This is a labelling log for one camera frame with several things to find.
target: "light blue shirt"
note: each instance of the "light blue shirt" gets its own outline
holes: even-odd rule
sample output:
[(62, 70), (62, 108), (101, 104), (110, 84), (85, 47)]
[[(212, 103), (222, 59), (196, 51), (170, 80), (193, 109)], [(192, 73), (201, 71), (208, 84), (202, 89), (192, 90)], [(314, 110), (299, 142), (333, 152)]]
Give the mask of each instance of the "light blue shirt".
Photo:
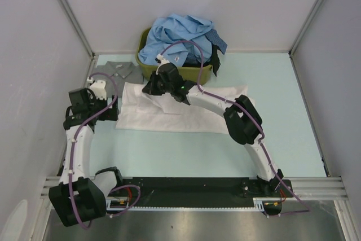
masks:
[[(189, 15), (182, 17), (171, 14), (167, 18), (158, 18), (149, 31), (146, 46), (138, 54), (139, 60), (144, 64), (158, 65), (155, 61), (157, 54), (172, 43), (181, 40), (198, 44), (207, 60), (212, 54), (212, 44), (204, 34), (213, 29), (213, 26), (212, 21)], [(181, 67), (189, 52), (200, 58), (197, 47), (189, 43), (174, 45), (167, 50), (164, 57)]]

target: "laundry basket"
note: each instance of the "laundry basket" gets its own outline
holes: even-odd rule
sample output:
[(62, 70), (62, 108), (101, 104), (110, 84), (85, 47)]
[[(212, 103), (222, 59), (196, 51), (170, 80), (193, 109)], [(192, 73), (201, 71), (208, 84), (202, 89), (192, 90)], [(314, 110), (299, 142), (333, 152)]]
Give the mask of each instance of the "laundry basket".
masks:
[[(143, 76), (147, 80), (149, 80), (149, 78), (151, 77), (152, 72), (157, 69), (157, 66), (156, 65), (147, 65), (147, 64), (140, 62), (140, 60), (138, 58), (138, 53), (146, 45), (148, 33), (150, 30), (151, 29), (148, 28), (142, 33), (142, 36), (140, 37), (140, 41), (139, 41), (138, 51), (135, 56), (137, 59), (137, 63), (139, 64), (140, 68), (142, 69)], [(195, 81), (195, 82), (197, 82), (199, 70), (200, 70), (200, 68), (196, 68), (196, 67), (178, 67), (179, 74), (183, 77), (183, 79), (191, 80), (191, 81)], [(207, 66), (203, 67), (201, 80), (200, 80), (200, 83), (202, 85), (205, 84), (209, 80), (211, 70), (212, 70), (212, 65), (207, 65)]]

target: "gray shirt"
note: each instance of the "gray shirt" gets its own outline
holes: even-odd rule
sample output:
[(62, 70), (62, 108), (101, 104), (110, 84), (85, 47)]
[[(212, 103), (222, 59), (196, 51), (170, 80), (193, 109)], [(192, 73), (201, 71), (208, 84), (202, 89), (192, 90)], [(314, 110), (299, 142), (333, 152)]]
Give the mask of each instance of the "gray shirt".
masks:
[[(105, 65), (96, 66), (93, 72), (103, 72), (113, 77), (118, 86), (118, 97), (122, 97), (125, 82), (143, 84), (143, 75), (140, 66), (132, 62), (107, 62)], [(112, 83), (105, 76), (96, 75), (95, 80), (105, 80), (105, 90), (108, 98), (115, 94)]]

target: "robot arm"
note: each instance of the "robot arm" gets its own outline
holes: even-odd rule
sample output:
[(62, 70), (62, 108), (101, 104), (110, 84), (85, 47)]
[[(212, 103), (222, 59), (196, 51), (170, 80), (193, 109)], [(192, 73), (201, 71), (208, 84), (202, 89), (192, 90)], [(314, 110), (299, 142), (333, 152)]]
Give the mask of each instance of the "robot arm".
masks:
[[(205, 94), (207, 93), (206, 88), (201, 91), (195, 82), (184, 80), (174, 64), (165, 59), (160, 59), (160, 61), (161, 65), (156, 72), (153, 72), (148, 84), (143, 88), (143, 92), (149, 95), (170, 93), (178, 102), (199, 106), (224, 117), (231, 138), (244, 145), (252, 158), (258, 170), (257, 177), (269, 182), (275, 189), (279, 185), (279, 180), (272, 172), (268, 159), (258, 143), (261, 135), (251, 119), (244, 115), (237, 106), (207, 95)], [(248, 97), (241, 95), (235, 98), (235, 102), (245, 108), (259, 125), (262, 124), (261, 117)], [(271, 164), (278, 176), (283, 178), (281, 170), (272, 159)]]
[[(120, 171), (116, 167), (98, 171), (95, 179), (90, 179), (90, 146), (94, 137), (95, 124), (98, 120), (116, 121), (119, 111), (115, 99), (113, 99), (115, 101), (113, 106), (104, 111), (106, 107), (109, 107), (105, 81), (90, 80), (89, 83), (91, 84), (89, 88), (69, 93), (72, 105), (68, 107), (64, 121), (68, 141), (64, 170), (59, 185), (49, 190), (49, 198), (64, 226), (72, 226), (105, 216), (107, 212), (105, 198), (114, 187), (123, 185)], [(184, 80), (176, 66), (164, 59), (143, 88), (143, 92), (149, 95), (170, 93), (178, 102), (203, 107), (223, 116), (231, 138), (245, 146), (255, 163), (261, 190), (275, 191), (280, 182), (270, 169), (268, 159), (258, 144), (261, 135), (251, 119), (233, 104), (241, 105), (256, 120), (257, 124), (261, 125), (262, 119), (248, 97), (241, 95), (235, 98), (235, 102), (227, 103), (227, 100), (219, 100), (206, 95), (205, 91), (201, 91), (195, 82)], [(91, 118), (85, 126), (81, 127), (94, 115), (97, 117)], [(277, 175), (283, 178), (282, 171), (272, 160), (271, 165), (277, 171)]]
[[(69, 174), (72, 175), (71, 185), (74, 191), (76, 212), (82, 221), (105, 216), (107, 211), (105, 197), (114, 187), (122, 185), (122, 177), (116, 167), (98, 171), (95, 179), (90, 179), (90, 146), (94, 137), (95, 124), (98, 120), (116, 121), (119, 111), (116, 100), (111, 108), (81, 127), (85, 120), (108, 105), (105, 81), (90, 80), (89, 83), (91, 84), (89, 88), (81, 88), (69, 93), (72, 105), (67, 109), (63, 124), (67, 134), (64, 169), (59, 185), (49, 189), (49, 199), (64, 226), (72, 226), (78, 223), (69, 198), (71, 193), (69, 190)], [(74, 157), (71, 159), (71, 149), (75, 138)]]

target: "table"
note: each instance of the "table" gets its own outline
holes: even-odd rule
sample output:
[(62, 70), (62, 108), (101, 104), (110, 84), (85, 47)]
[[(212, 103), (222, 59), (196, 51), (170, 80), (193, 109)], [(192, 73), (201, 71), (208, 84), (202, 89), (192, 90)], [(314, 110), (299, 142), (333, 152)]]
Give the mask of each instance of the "table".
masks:
[[(325, 177), (288, 54), (230, 53), (220, 59), (218, 76), (205, 86), (248, 85), (263, 119), (266, 146), (284, 175)], [(106, 61), (135, 62), (135, 56), (100, 55), (97, 64)], [(118, 130), (115, 122), (98, 121), (90, 173), (110, 166), (126, 177), (256, 176), (245, 148), (229, 135)]]

